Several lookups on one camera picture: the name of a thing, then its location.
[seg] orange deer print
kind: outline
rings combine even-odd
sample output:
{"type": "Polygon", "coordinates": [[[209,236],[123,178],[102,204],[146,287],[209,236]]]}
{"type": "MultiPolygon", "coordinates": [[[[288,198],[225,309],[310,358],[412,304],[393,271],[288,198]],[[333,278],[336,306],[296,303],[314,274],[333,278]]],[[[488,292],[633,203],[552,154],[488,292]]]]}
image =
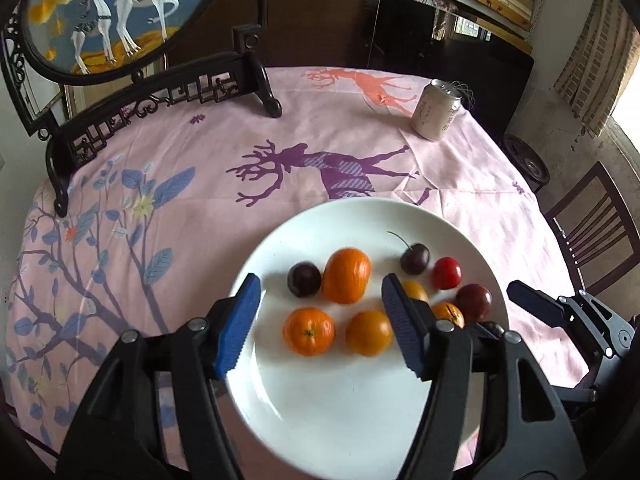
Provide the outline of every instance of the orange deer print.
{"type": "Polygon", "coordinates": [[[347,70],[345,68],[318,68],[310,70],[305,75],[308,79],[311,79],[311,81],[325,82],[324,84],[318,85],[320,88],[330,86],[340,78],[351,79],[373,104],[397,108],[405,115],[411,115],[411,112],[404,108],[401,103],[407,103],[417,98],[417,96],[414,95],[408,99],[402,99],[389,95],[388,92],[386,92],[383,86],[410,90],[410,88],[389,83],[389,80],[395,79],[397,76],[374,76],[365,72],[347,70]]]}

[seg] oval frame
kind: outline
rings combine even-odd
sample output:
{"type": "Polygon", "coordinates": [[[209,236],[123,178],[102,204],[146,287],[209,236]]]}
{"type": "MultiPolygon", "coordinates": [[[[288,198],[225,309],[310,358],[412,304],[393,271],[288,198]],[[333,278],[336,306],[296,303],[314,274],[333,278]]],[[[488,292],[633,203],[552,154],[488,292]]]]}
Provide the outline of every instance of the oval frame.
{"type": "Polygon", "coordinates": [[[200,17],[204,10],[209,7],[212,1],[213,0],[201,0],[191,13],[191,16],[165,44],[126,65],[97,74],[71,74],[69,72],[62,72],[62,70],[59,70],[42,56],[31,41],[31,35],[26,33],[27,27],[29,26],[27,23],[29,0],[21,0],[20,4],[18,4],[18,34],[23,47],[24,57],[31,67],[41,76],[55,83],[72,86],[97,85],[132,75],[165,54],[175,45],[176,41],[180,40],[180,38],[188,32],[193,23],[200,17]]]}

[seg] flower print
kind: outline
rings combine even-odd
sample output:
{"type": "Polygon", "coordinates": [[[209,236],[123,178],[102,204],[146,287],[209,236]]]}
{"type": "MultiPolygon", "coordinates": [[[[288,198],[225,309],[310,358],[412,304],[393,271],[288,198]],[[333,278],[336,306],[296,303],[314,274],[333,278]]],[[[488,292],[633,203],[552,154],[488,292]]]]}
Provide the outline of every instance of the flower print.
{"type": "Polygon", "coordinates": [[[78,226],[72,225],[69,229],[66,230],[65,242],[69,243],[76,237],[77,234],[78,234],[78,226]]]}
{"type": "Polygon", "coordinates": [[[35,385],[36,394],[43,396],[48,388],[49,388],[49,380],[43,374],[36,380],[36,385],[35,385]]]}
{"type": "Polygon", "coordinates": [[[140,218],[141,216],[149,218],[153,211],[154,199],[149,195],[142,195],[139,199],[136,200],[136,203],[133,205],[134,218],[140,218]]]}

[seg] cherry stem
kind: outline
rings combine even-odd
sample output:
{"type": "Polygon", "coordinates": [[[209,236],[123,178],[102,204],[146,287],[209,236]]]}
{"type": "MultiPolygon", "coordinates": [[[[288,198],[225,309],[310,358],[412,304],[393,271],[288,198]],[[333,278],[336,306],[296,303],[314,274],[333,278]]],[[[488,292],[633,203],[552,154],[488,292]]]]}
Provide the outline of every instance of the cherry stem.
{"type": "Polygon", "coordinates": [[[409,244],[407,242],[404,241],[404,238],[402,238],[400,235],[397,235],[396,233],[392,232],[392,231],[387,231],[387,233],[389,233],[390,235],[393,235],[397,238],[400,238],[402,240],[402,243],[406,245],[407,249],[411,249],[411,247],[409,246],[409,244]]]}

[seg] purple deer print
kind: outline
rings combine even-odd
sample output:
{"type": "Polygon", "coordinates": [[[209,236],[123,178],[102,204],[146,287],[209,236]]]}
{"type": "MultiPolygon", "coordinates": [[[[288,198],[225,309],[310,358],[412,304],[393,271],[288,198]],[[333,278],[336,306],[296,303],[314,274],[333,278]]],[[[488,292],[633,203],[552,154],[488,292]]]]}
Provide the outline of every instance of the purple deer print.
{"type": "MultiPolygon", "coordinates": [[[[395,155],[404,153],[409,149],[403,146],[394,152],[383,153],[382,155],[370,156],[367,158],[356,158],[352,155],[341,153],[317,152],[305,153],[307,144],[301,142],[292,148],[286,148],[280,153],[276,153],[276,146],[267,139],[267,146],[254,146],[256,150],[250,155],[243,155],[242,158],[257,158],[258,162],[245,164],[238,168],[226,170],[227,173],[233,171],[236,177],[242,181],[258,180],[268,174],[276,175],[276,181],[260,195],[250,196],[238,193],[236,202],[247,200],[247,207],[255,205],[263,198],[267,198],[275,190],[280,189],[284,172],[291,173],[291,168],[316,168],[320,171],[322,184],[329,195],[329,200],[345,198],[349,196],[370,196],[373,185],[369,180],[369,175],[402,176],[415,178],[409,173],[396,173],[391,170],[378,168],[376,164],[387,160],[395,155]]],[[[427,190],[420,199],[424,202],[427,190]]]]}

